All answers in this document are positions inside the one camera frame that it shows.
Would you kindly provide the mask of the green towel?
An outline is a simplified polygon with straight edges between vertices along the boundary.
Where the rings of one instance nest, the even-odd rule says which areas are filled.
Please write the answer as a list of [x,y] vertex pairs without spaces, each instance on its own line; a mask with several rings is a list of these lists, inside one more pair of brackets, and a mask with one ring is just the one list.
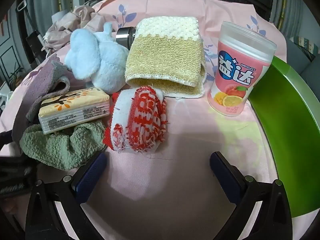
[[48,166],[69,171],[84,165],[97,152],[105,148],[105,125],[94,120],[44,134],[40,125],[28,127],[20,140],[22,151]]

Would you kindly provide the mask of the cream tissue pack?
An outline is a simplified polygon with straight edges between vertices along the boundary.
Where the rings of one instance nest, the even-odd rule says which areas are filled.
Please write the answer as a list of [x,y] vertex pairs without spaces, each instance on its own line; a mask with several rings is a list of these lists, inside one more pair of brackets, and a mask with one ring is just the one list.
[[42,101],[38,117],[43,133],[50,134],[109,114],[110,96],[91,87]]

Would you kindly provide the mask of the red white knitted cloth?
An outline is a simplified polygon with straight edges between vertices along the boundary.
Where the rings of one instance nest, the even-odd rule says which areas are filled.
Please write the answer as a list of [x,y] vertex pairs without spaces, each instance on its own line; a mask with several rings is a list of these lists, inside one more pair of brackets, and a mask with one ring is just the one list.
[[151,86],[112,94],[103,143],[117,152],[155,152],[164,141],[166,109],[163,92]]

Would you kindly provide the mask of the purple cloth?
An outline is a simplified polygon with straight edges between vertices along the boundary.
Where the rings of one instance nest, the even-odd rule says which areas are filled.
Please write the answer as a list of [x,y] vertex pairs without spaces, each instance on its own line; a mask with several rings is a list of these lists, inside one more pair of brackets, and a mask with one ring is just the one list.
[[18,109],[12,128],[12,139],[19,143],[26,128],[38,115],[43,100],[63,95],[70,89],[70,80],[66,76],[67,66],[52,55],[46,64],[34,76]]

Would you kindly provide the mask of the light blue plush toy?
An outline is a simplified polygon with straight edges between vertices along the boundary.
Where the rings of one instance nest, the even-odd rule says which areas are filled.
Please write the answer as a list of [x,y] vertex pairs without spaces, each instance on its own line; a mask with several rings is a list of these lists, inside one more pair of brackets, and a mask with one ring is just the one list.
[[112,23],[106,22],[100,32],[87,29],[72,32],[65,65],[77,80],[89,79],[94,87],[113,94],[126,85],[128,54],[129,50],[112,36]]

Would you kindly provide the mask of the beige white knitted cloth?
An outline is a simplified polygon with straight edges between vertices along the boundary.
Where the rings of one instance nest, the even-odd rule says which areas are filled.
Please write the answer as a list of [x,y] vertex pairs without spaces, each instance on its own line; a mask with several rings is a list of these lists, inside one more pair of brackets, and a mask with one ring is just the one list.
[[137,24],[126,61],[128,85],[152,86],[173,98],[200,98],[206,76],[197,18],[156,16]]

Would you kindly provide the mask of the pink printed tablecloth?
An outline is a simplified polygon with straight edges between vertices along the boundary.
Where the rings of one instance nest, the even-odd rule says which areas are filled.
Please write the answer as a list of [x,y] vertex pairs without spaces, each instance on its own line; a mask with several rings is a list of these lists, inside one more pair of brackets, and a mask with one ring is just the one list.
[[[215,73],[223,21],[261,31],[285,60],[284,36],[253,5],[220,0],[103,0],[94,6],[116,23],[121,9],[132,24],[153,16],[193,16],[209,50],[206,68]],[[269,182],[277,177],[270,147],[251,104],[237,117],[210,107],[206,97],[167,98],[166,139],[152,155],[107,150],[108,167],[88,202],[86,215],[104,239],[212,239],[231,215],[231,204],[209,166],[220,151],[243,174]]]

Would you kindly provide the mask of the green cardboard box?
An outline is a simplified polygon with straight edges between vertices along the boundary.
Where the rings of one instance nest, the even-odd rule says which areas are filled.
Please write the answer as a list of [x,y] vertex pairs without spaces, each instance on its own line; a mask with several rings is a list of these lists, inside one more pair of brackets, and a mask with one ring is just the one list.
[[292,217],[319,209],[319,100],[290,65],[274,57],[249,101],[268,139]]

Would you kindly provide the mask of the pink gum container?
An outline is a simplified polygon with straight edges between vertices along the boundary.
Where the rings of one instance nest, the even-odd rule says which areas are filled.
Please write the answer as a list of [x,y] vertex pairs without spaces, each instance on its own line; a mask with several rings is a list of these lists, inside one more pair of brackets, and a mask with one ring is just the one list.
[[263,35],[224,21],[215,80],[207,94],[213,109],[226,116],[239,115],[254,86],[267,72],[276,48]]

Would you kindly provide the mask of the glass bottle steel cap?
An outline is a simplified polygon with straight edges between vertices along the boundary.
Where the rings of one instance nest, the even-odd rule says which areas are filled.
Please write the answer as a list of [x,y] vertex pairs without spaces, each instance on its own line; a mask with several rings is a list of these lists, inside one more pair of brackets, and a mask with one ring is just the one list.
[[135,35],[136,35],[135,27],[119,28],[116,33],[116,42],[124,46],[128,50],[130,50],[134,42]]

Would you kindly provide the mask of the crumpled beige fabric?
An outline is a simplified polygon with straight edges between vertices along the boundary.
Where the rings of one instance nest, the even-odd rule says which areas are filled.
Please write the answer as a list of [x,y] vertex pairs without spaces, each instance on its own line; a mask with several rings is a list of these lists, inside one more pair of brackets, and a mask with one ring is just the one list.
[[103,31],[105,22],[104,16],[95,12],[92,7],[87,5],[75,7],[46,31],[43,37],[43,50],[47,50],[50,55],[67,45],[72,32],[76,29],[87,29],[92,33]]

